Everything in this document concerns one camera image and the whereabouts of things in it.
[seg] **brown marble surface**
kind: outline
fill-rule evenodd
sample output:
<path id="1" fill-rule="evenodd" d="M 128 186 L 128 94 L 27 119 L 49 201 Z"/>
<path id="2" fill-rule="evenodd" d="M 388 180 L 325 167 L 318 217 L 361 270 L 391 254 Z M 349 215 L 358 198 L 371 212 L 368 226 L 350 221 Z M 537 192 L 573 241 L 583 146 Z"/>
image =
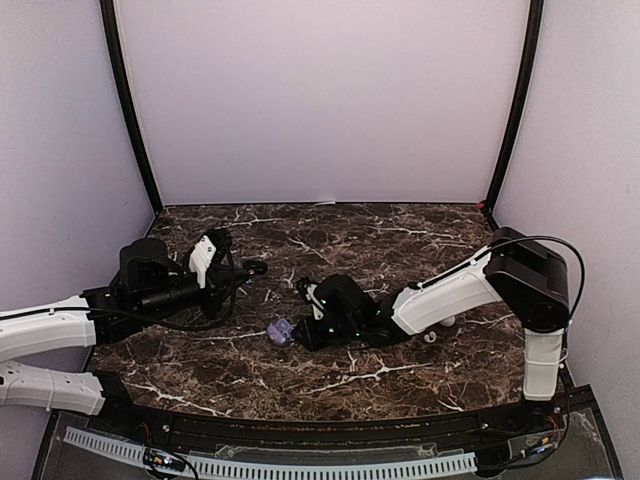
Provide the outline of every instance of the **brown marble surface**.
<path id="1" fill-rule="evenodd" d="M 471 205 L 231 205 L 170 207 L 151 236 L 176 258 L 211 227 L 229 228 L 237 263 L 269 273 L 239 292 L 227 326 L 203 333 L 148 328 L 96 348 L 90 369 L 119 372 L 136 403 L 173 411 L 272 420 L 381 420 L 517 401 L 519 322 L 502 304 L 384 349 L 279 349 L 269 322 L 310 313 L 293 286 L 348 273 L 374 297 L 421 281 L 472 254 L 490 230 Z M 200 322 L 198 312 L 177 319 Z"/>

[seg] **white panel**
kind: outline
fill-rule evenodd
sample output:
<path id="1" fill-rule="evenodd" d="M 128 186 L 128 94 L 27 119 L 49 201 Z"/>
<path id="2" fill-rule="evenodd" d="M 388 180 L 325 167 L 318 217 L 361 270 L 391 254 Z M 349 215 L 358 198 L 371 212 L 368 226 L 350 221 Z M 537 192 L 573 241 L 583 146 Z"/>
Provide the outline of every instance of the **white panel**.
<path id="1" fill-rule="evenodd" d="M 545 9 L 496 215 L 500 224 L 561 236 L 583 252 L 587 287 L 570 330 L 569 364 L 578 383 L 594 387 L 626 478 L 636 478 L 640 3 L 556 0 Z"/>
<path id="2" fill-rule="evenodd" d="M 152 212 L 97 1 L 0 1 L 0 311 L 109 282 Z M 76 370 L 83 349 L 21 361 Z M 47 414 L 0 408 L 1 478 L 31 477 Z"/>
<path id="3" fill-rule="evenodd" d="M 528 3 L 118 2 L 164 200 L 482 200 Z"/>

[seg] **robotic arm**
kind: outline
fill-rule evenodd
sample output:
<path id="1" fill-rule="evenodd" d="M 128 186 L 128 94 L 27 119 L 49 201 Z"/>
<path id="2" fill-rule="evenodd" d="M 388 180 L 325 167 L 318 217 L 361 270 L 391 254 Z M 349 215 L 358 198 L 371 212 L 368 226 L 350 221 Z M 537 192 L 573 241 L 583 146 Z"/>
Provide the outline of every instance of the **robotic arm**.
<path id="1" fill-rule="evenodd" d="M 169 258 L 161 240 L 136 240 L 120 251 L 120 270 L 108 287 L 1 314 L 0 406 L 31 405 L 96 415 L 106 402 L 128 398 L 114 374 L 56 372 L 12 359 L 63 347 L 118 342 L 191 307 L 200 307 L 213 320 L 238 287 L 267 271 L 267 265 L 256 260 L 234 267 L 230 245 L 231 235 L 225 229 L 209 230 L 181 266 Z M 182 328 L 204 330 L 211 325 Z"/>
<path id="2" fill-rule="evenodd" d="M 567 266 L 543 245 L 501 228 L 490 246 L 468 260 L 422 283 L 410 283 L 380 302 L 347 275 L 321 283 L 304 278 L 297 288 L 312 305 L 293 336 L 309 350 L 361 340 L 371 346 L 392 345 L 435 324 L 450 326 L 455 315 L 504 301 L 525 332 L 524 397 L 550 400 L 556 390 L 562 338 L 569 325 Z"/>

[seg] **crumpled purple object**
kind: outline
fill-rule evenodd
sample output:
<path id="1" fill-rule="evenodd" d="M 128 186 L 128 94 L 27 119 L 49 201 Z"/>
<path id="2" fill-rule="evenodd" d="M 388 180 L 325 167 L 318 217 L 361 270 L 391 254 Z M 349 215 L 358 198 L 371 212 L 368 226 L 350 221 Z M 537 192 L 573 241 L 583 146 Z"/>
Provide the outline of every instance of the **crumpled purple object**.
<path id="1" fill-rule="evenodd" d="M 293 343 L 293 326 L 285 318 L 281 318 L 275 323 L 270 323 L 267 327 L 267 335 L 269 340 L 273 342 L 276 347 L 286 347 Z"/>

